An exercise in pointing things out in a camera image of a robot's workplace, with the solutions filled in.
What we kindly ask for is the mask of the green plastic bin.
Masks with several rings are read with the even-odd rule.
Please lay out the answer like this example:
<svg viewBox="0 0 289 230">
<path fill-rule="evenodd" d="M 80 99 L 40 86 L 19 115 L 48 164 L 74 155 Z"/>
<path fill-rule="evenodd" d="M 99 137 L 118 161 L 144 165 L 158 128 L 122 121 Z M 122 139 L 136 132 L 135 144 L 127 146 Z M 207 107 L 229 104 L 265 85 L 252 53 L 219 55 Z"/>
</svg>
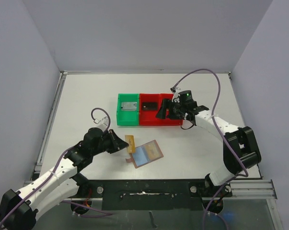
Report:
<svg viewBox="0 0 289 230">
<path fill-rule="evenodd" d="M 139 94 L 119 93 L 116 122 L 118 126 L 139 126 Z"/>
</svg>

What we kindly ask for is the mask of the blue credit card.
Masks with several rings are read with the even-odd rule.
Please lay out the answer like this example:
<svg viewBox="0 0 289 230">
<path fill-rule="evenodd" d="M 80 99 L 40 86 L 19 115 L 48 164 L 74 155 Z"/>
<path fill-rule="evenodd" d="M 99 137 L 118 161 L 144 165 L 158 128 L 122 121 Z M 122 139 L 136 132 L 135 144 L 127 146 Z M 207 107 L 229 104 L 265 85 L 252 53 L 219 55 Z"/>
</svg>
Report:
<svg viewBox="0 0 289 230">
<path fill-rule="evenodd" d="M 145 165 L 150 161 L 144 147 L 135 148 L 135 152 L 132 154 L 132 157 L 137 167 Z"/>
</svg>

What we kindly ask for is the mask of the brown leather card holder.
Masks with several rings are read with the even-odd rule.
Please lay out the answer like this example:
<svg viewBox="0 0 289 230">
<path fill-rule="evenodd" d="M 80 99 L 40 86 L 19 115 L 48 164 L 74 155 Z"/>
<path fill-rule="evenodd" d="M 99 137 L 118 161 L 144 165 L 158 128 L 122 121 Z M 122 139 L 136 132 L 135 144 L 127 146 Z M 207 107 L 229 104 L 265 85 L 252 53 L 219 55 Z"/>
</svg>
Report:
<svg viewBox="0 0 289 230">
<path fill-rule="evenodd" d="M 156 160 L 163 158 L 163 153 L 156 140 L 145 143 L 135 148 L 134 153 L 129 154 L 129 158 L 126 159 L 127 163 L 133 163 L 137 169 Z"/>
</svg>

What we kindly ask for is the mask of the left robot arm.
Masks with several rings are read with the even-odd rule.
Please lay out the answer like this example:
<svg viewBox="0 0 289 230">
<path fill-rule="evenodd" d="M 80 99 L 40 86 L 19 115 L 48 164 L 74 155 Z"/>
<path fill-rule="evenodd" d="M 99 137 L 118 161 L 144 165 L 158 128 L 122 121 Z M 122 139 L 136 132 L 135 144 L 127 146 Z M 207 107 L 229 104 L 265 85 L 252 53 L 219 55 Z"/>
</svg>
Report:
<svg viewBox="0 0 289 230">
<path fill-rule="evenodd" d="M 55 166 L 27 186 L 8 190 L 0 203 L 0 230 L 31 230 L 36 222 L 55 205 L 77 194 L 88 179 L 81 171 L 93 157 L 128 147 L 114 130 L 90 128 L 83 140 L 64 151 Z"/>
</svg>

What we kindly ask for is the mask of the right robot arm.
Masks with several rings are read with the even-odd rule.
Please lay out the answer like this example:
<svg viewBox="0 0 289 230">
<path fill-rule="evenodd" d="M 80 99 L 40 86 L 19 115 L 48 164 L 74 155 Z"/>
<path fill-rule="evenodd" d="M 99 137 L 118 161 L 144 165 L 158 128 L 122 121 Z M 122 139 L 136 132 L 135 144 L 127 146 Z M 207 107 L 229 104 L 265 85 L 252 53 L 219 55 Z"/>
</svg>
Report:
<svg viewBox="0 0 289 230">
<path fill-rule="evenodd" d="M 198 105 L 190 90 L 179 92 L 172 99 L 163 99 L 156 118 L 189 121 L 223 142 L 223 162 L 205 176 L 205 187 L 219 187 L 237 176 L 248 177 L 247 170 L 262 160 L 250 127 L 230 124 L 206 106 Z"/>
</svg>

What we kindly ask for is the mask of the black credit card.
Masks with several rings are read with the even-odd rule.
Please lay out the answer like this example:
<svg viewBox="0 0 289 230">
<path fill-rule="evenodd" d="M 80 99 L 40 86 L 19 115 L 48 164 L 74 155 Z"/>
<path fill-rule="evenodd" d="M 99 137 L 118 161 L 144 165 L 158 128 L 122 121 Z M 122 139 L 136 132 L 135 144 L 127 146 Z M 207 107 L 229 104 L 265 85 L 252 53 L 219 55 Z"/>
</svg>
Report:
<svg viewBox="0 0 289 230">
<path fill-rule="evenodd" d="M 141 108 L 143 111 L 156 111 L 158 109 L 157 102 L 143 102 L 141 104 Z"/>
</svg>

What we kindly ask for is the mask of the silver credit card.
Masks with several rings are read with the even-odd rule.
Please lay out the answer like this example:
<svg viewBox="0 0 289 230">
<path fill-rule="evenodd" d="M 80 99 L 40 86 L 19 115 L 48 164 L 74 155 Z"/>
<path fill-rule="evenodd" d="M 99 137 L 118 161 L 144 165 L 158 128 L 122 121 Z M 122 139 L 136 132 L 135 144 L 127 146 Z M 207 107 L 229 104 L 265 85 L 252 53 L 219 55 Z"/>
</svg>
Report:
<svg viewBox="0 0 289 230">
<path fill-rule="evenodd" d="M 136 111 L 137 107 L 137 102 L 122 102 L 120 106 L 122 111 Z"/>
</svg>

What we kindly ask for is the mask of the gold VIP card in holder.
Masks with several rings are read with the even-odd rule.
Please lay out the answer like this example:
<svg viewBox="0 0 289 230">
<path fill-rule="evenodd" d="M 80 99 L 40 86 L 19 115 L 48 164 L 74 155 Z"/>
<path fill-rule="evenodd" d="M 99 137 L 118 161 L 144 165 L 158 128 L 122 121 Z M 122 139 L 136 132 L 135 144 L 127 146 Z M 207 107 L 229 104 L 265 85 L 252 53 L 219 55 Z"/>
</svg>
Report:
<svg viewBox="0 0 289 230">
<path fill-rule="evenodd" d="M 144 149 L 149 158 L 149 161 L 154 161 L 162 156 L 154 141 L 145 144 Z"/>
</svg>

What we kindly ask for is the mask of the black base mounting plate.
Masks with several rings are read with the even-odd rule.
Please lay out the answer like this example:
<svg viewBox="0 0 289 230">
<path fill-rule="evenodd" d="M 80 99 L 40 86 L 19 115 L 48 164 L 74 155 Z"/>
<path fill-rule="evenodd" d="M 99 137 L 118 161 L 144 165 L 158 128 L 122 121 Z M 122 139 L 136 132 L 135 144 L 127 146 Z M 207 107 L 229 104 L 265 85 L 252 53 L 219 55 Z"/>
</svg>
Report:
<svg viewBox="0 0 289 230">
<path fill-rule="evenodd" d="M 212 197 L 231 197 L 230 189 L 206 185 L 203 179 L 89 180 L 78 187 L 73 201 L 100 201 L 102 210 L 203 209 Z"/>
</svg>

